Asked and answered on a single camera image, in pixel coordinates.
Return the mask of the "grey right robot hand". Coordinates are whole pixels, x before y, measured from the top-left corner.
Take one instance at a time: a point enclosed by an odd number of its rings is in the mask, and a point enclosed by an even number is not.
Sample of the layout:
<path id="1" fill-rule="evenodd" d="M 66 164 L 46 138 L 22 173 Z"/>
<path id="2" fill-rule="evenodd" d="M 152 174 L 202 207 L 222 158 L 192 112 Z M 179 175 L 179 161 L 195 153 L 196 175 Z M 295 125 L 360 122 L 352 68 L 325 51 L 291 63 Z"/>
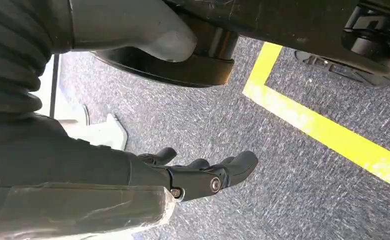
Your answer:
<path id="1" fill-rule="evenodd" d="M 135 47 L 187 60 L 197 40 L 161 0 L 0 0 L 0 240 L 102 234 L 164 224 L 190 201 L 244 181 L 251 151 L 170 166 L 174 149 L 135 155 L 68 136 L 33 92 L 53 54 Z"/>

